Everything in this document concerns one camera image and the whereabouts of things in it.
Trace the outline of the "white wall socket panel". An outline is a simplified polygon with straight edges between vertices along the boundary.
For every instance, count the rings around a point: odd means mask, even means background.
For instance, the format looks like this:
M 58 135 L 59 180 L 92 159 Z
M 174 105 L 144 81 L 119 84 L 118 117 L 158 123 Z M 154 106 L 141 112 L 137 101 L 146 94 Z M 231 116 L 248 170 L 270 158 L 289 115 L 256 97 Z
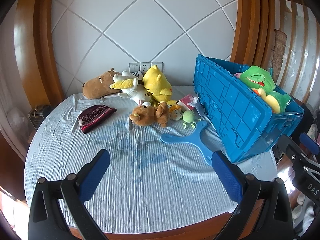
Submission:
M 161 72 L 163 71 L 163 62 L 133 62 L 129 63 L 129 72 L 140 71 L 145 74 L 153 65 L 156 65 Z

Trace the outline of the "blue plastic boomerang hanger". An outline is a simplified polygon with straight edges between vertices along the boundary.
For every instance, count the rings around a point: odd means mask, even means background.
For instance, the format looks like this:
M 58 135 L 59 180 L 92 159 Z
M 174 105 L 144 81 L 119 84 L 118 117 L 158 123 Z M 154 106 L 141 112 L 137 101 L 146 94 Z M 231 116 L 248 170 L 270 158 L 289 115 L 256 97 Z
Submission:
M 202 120 L 196 124 L 193 133 L 191 133 L 188 136 L 178 137 L 172 134 L 165 133 L 160 136 L 160 139 L 162 142 L 166 144 L 186 143 L 196 146 L 198 150 L 201 152 L 204 162 L 207 165 L 212 166 L 213 152 L 201 140 L 201 133 L 206 127 L 207 122 Z

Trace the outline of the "dark red knit beanie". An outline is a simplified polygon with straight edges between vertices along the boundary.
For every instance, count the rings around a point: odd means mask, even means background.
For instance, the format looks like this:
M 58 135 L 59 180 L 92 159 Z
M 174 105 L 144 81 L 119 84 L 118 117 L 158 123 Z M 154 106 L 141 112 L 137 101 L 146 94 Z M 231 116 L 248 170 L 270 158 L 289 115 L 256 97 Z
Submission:
M 78 124 L 82 133 L 89 133 L 106 119 L 116 113 L 117 109 L 107 105 L 93 105 L 88 107 L 78 116 Z

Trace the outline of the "small green frog plush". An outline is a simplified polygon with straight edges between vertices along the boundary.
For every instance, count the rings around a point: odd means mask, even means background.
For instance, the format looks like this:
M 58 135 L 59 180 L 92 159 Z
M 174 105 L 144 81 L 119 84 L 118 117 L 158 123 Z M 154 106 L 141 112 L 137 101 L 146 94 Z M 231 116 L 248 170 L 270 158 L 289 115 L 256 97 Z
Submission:
M 193 129 L 195 129 L 197 122 L 201 120 L 201 119 L 198 119 L 194 111 L 191 111 L 191 110 L 185 111 L 182 115 L 182 119 L 183 119 L 184 129 L 186 129 L 188 125 L 191 126 Z

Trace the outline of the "yellow tiger plush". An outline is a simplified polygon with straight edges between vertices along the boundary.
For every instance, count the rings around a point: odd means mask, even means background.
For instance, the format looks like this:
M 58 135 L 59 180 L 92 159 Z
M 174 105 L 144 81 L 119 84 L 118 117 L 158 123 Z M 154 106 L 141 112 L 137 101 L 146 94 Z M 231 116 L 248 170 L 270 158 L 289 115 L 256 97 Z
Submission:
M 157 102 L 166 102 L 174 105 L 176 100 L 172 100 L 172 87 L 165 75 L 159 70 L 157 65 L 152 65 L 143 76 L 144 88 L 151 94 Z

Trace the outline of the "small orange white plush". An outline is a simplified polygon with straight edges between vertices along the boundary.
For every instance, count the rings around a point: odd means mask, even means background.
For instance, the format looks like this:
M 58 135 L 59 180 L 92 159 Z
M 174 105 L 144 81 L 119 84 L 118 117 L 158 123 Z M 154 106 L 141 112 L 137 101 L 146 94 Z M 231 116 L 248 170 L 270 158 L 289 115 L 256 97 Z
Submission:
M 182 109 L 179 105 L 172 105 L 169 108 L 169 118 L 170 120 L 178 121 L 182 117 Z

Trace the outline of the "yellow duck plush orange beak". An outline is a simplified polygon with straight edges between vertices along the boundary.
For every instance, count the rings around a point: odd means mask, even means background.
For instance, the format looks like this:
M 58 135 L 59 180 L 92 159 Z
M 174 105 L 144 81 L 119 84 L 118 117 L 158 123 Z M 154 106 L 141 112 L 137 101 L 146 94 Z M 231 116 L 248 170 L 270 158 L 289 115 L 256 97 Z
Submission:
M 257 94 L 258 96 L 260 96 L 263 100 L 266 99 L 266 92 L 263 88 L 252 88 L 253 92 L 255 92 L 255 94 Z

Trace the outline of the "green crocodile plush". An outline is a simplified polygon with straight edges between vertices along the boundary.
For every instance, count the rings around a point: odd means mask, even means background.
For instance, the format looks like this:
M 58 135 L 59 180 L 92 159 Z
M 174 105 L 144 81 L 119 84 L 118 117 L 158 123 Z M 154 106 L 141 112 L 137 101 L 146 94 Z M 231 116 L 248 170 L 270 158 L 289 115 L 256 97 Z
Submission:
M 259 66 L 250 66 L 240 74 L 240 80 L 249 88 L 262 88 L 266 93 L 273 91 L 276 87 L 270 73 Z

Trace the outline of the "white rabbit plush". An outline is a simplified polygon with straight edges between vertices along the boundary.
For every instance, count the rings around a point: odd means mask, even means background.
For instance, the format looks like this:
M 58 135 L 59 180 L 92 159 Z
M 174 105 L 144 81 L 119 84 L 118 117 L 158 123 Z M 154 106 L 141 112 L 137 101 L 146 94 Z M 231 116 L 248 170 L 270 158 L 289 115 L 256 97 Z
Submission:
M 144 88 L 143 81 L 142 81 L 141 78 L 123 72 L 122 75 L 114 74 L 113 81 L 115 83 L 115 82 L 120 81 L 120 80 L 134 79 L 134 78 L 138 79 L 138 85 L 136 87 L 133 87 L 133 88 L 121 90 L 121 92 L 118 93 L 118 96 L 121 97 L 121 98 L 131 99 L 137 105 L 142 105 L 143 103 L 151 102 L 152 96 Z

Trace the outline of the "blue plastic storage crate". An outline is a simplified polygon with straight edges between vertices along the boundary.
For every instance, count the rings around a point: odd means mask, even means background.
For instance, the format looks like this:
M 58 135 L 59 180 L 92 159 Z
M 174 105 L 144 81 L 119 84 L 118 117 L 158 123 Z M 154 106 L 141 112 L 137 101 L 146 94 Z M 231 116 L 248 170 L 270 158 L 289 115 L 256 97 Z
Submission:
M 235 73 L 249 66 L 198 55 L 194 90 L 233 163 L 269 151 L 281 135 L 290 136 L 304 109 L 291 100 L 283 113 L 271 107 Z

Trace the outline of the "pink tissue paper pack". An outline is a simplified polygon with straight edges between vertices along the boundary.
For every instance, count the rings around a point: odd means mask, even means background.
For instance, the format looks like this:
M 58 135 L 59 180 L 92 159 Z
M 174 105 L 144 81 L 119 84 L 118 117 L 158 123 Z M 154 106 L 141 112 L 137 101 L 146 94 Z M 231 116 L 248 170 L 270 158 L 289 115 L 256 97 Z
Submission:
M 200 117 L 204 116 L 205 108 L 201 105 L 199 97 L 188 94 L 181 98 L 177 104 L 181 107 L 183 112 L 196 110 Z

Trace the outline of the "brown bear plush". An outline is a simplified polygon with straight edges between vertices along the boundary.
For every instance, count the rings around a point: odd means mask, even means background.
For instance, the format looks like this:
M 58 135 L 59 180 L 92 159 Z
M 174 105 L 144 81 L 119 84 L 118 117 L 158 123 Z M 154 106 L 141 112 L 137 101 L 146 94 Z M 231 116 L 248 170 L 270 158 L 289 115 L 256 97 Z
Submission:
M 129 119 L 138 126 L 150 126 L 157 123 L 161 127 L 167 127 L 169 120 L 168 104 L 161 101 L 157 107 L 151 105 L 137 106 L 129 115 Z

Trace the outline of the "rolled patterned carpet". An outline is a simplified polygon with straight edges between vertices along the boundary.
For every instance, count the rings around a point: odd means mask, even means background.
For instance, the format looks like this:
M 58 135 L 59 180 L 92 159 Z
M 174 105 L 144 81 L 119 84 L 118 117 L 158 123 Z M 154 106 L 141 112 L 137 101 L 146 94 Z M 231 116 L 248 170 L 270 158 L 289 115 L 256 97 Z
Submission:
M 274 30 L 274 49 L 273 49 L 272 61 L 271 61 L 272 77 L 275 83 L 278 81 L 278 77 L 282 68 L 286 41 L 287 41 L 287 35 L 284 32 L 275 29 Z

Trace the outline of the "green frog plush in crate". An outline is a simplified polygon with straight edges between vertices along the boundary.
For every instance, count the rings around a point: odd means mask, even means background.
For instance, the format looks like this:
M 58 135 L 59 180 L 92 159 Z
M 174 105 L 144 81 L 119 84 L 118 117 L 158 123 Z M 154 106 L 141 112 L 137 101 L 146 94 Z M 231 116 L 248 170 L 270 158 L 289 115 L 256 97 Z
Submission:
M 291 96 L 272 91 L 265 98 L 266 103 L 272 108 L 272 112 L 279 114 L 285 112 L 286 107 L 291 102 Z

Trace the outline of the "light blue tablecloth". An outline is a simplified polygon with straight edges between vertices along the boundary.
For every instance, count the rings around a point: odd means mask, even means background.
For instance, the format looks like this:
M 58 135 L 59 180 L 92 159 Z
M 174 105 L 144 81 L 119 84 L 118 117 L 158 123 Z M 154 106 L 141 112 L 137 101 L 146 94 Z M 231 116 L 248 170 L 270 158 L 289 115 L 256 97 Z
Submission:
M 82 133 L 78 116 L 93 105 L 117 111 L 103 123 Z M 36 182 L 64 179 L 77 173 L 101 149 L 108 150 L 110 166 L 86 207 L 103 232 L 132 234 L 166 231 L 233 211 L 213 168 L 190 144 L 165 144 L 164 133 L 186 136 L 192 128 L 181 121 L 139 127 L 129 114 L 132 100 L 116 95 L 88 100 L 74 94 L 45 118 L 29 147 L 24 168 L 24 190 L 31 202 Z

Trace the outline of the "brown capybara plush striped shirt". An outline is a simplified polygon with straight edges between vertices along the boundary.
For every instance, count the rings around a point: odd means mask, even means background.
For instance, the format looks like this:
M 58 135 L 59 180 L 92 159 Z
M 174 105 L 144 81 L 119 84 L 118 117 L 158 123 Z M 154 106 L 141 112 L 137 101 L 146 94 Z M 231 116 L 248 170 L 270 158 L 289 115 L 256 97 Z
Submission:
M 143 74 L 140 70 L 134 73 L 128 72 L 126 70 L 122 73 L 119 73 L 111 68 L 109 71 L 104 72 L 104 74 L 101 74 L 100 76 L 97 76 L 83 83 L 83 95 L 87 99 L 99 99 L 107 95 L 120 93 L 120 90 L 110 88 L 110 85 L 114 83 L 113 77 L 115 75 L 120 76 L 121 79 L 130 79 L 137 77 L 141 80 L 143 77 Z

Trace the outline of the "dark bag on floor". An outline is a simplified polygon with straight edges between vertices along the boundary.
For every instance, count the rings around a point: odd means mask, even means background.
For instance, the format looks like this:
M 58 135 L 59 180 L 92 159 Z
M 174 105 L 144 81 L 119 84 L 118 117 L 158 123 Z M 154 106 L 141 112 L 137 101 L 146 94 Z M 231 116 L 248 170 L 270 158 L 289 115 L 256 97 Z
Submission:
M 33 108 L 28 114 L 33 128 L 38 129 L 51 111 L 52 107 L 50 105 L 39 105 Z

